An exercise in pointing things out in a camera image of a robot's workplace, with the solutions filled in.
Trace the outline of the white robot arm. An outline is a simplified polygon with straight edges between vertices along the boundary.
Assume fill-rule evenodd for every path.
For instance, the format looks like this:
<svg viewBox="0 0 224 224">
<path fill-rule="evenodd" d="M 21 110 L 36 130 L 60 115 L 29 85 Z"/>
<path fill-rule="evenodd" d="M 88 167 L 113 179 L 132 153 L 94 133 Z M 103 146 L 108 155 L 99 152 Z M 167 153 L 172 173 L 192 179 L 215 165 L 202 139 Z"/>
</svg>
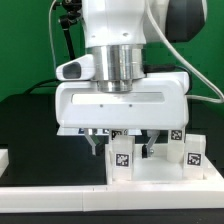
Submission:
<svg viewBox="0 0 224 224">
<path fill-rule="evenodd" d="M 143 63 L 144 46 L 193 39 L 207 19 L 206 0 L 81 0 L 84 56 L 56 69 L 59 133 L 81 128 L 92 146 L 108 131 L 124 141 L 144 130 L 153 145 L 161 130 L 188 123 L 189 76 Z"/>
</svg>

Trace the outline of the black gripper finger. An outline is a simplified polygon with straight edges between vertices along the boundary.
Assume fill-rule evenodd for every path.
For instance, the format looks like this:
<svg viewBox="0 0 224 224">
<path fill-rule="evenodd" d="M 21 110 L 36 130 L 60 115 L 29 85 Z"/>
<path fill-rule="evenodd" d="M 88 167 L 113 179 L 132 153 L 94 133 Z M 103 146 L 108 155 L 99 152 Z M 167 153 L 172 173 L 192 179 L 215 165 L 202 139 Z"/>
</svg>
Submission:
<svg viewBox="0 0 224 224">
<path fill-rule="evenodd" d="M 92 148 L 92 154 L 99 156 L 102 144 L 100 143 L 97 136 L 95 134 L 90 134 L 88 129 L 84 130 L 84 136 Z"/>
<path fill-rule="evenodd" d="M 148 158 L 151 157 L 154 153 L 153 145 L 156 142 L 157 138 L 160 135 L 159 130 L 142 130 L 142 135 L 147 136 L 149 141 L 142 146 L 142 157 Z"/>
</svg>

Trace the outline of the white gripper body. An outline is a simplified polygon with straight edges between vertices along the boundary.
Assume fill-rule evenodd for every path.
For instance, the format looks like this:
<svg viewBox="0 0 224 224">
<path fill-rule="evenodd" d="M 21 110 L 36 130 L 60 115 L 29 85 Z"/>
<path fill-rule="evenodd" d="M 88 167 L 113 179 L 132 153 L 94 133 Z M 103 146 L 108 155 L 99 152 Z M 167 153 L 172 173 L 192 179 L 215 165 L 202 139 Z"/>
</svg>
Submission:
<svg viewBox="0 0 224 224">
<path fill-rule="evenodd" d="M 62 128 L 181 129 L 189 120 L 185 72 L 151 73 L 127 93 L 103 93 L 90 81 L 64 82 L 56 90 Z"/>
</svg>

